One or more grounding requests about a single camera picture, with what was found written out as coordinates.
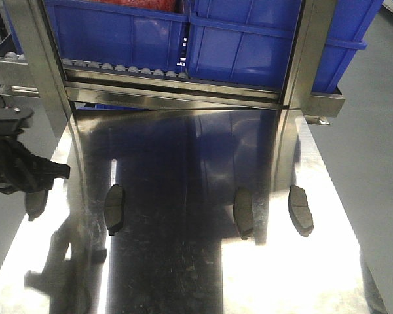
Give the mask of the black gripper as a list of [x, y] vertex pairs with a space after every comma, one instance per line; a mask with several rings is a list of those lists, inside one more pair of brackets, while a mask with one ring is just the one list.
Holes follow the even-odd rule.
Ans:
[[29, 128], [30, 108], [0, 108], [0, 193], [50, 190], [55, 179], [68, 179], [71, 168], [34, 155], [18, 140]]

